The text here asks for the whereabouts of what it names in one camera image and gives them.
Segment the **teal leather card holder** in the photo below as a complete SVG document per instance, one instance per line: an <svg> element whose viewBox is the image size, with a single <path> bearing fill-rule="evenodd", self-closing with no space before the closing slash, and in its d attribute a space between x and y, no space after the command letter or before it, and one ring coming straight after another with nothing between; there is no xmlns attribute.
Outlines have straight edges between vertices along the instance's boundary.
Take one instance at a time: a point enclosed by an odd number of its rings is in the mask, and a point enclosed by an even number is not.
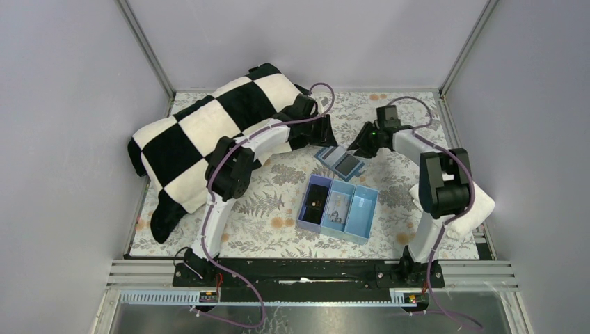
<svg viewBox="0 0 590 334"><path fill-rule="evenodd" d="M365 163L342 146L322 148L314 157L345 182L365 172Z"/></svg>

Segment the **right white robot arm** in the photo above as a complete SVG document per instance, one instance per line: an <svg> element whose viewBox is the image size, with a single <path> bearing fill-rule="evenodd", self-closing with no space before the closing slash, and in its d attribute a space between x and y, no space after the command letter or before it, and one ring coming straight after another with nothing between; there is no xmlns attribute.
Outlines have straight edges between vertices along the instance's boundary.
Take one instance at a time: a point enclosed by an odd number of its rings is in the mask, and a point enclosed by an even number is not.
<svg viewBox="0 0 590 334"><path fill-rule="evenodd" d="M391 270L376 270L377 283L383 287L430 287L432 277L442 272L436 253L446 227L475 200L468 153L463 148L440 147L410 125L403 125L395 105L378 107L376 116L375 121L363 125L348 149L357 157L371 159L387 148L417 164L422 207L414 239Z"/></svg>

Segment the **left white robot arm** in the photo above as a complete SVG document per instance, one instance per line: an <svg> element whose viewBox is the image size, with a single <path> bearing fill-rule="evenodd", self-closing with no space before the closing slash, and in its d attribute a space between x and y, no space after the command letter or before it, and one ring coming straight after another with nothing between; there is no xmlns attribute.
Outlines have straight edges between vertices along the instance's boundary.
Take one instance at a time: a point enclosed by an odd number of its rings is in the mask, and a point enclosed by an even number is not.
<svg viewBox="0 0 590 334"><path fill-rule="evenodd" d="M255 161L280 144L298 138L303 138L307 145L336 145L329 112L320 112L318 102L302 94L252 134L218 141L205 174L207 202L200 233L185 250L177 270L187 269L188 277L198 285L215 280L215 258L226 221L237 199L250 185Z"/></svg>

